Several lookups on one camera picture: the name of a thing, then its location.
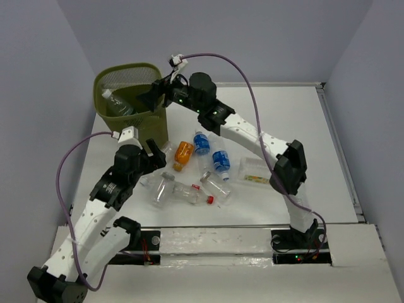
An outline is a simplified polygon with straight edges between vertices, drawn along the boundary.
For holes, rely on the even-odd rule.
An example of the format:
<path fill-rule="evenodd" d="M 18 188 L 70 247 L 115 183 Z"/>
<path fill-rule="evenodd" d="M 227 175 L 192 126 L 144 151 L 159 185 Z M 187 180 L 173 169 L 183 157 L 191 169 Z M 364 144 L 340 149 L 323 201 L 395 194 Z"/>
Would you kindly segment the green label clear bottle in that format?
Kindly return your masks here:
<path fill-rule="evenodd" d="M 110 111 L 117 117 L 131 116 L 136 113 L 134 107 L 128 101 L 115 95 L 112 90 L 105 89 L 102 92 L 102 97 L 107 102 Z"/>

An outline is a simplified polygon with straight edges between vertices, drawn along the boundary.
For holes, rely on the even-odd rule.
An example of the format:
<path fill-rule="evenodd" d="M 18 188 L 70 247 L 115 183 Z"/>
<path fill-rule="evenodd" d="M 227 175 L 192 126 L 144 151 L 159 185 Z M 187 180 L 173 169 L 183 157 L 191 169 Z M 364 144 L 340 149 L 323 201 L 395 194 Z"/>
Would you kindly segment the red cap clear bottle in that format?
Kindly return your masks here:
<path fill-rule="evenodd" d="M 186 185 L 175 182 L 173 188 L 173 198 L 177 201 L 184 201 L 191 205 L 212 205 L 214 197 L 207 195 L 198 185 Z"/>

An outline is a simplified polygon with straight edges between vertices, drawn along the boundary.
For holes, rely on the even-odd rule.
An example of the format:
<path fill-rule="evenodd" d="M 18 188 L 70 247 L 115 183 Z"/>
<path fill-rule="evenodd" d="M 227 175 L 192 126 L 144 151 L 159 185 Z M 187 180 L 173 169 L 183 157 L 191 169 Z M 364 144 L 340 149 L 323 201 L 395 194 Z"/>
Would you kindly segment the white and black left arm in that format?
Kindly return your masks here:
<path fill-rule="evenodd" d="M 132 196 L 143 175 L 166 165 L 165 153 L 153 139 L 146 151 L 135 138 L 119 138 L 114 162 L 92 189 L 76 224 L 68 223 L 69 235 L 41 266 L 34 266 L 27 280 L 36 298 L 44 302 L 83 302 L 99 285 L 90 281 L 104 278 L 110 260 L 140 241 L 141 225 L 115 215 Z"/>

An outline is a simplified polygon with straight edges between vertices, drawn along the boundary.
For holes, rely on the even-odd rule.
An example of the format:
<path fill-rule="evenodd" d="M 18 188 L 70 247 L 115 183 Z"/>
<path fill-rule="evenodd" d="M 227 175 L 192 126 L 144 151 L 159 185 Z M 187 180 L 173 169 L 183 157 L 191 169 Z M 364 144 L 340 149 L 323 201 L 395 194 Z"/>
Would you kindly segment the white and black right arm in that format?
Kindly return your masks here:
<path fill-rule="evenodd" d="M 179 104 L 198 115 L 198 122 L 207 131 L 231 140 L 268 163 L 270 185 L 280 193 L 290 216 L 287 239 L 297 247 L 308 246 L 318 229 L 318 221 L 310 210 L 304 192 L 307 162 L 300 141 L 287 142 L 257 129 L 235 110 L 217 99 L 217 86 L 206 73 L 184 76 L 168 75 L 154 81 L 137 97 L 148 110 Z"/>

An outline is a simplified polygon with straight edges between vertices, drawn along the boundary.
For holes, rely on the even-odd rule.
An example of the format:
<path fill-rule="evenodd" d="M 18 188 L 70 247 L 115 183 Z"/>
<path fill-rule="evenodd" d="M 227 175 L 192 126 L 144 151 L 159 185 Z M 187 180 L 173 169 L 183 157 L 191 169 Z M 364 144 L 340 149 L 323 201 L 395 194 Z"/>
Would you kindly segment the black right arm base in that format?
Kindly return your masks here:
<path fill-rule="evenodd" d="M 272 230 L 270 246 L 275 265 L 332 263 L 322 228 L 309 230 L 306 234 L 292 229 Z"/>

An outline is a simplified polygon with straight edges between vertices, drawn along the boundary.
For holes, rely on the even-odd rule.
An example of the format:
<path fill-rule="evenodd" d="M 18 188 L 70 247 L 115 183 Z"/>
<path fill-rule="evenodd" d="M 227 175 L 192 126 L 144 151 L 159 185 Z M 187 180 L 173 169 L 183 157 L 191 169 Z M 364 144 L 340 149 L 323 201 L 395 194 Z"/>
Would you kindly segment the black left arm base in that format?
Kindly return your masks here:
<path fill-rule="evenodd" d="M 116 254 L 110 265 L 154 266 L 160 264 L 160 231 L 142 230 L 140 239 Z"/>

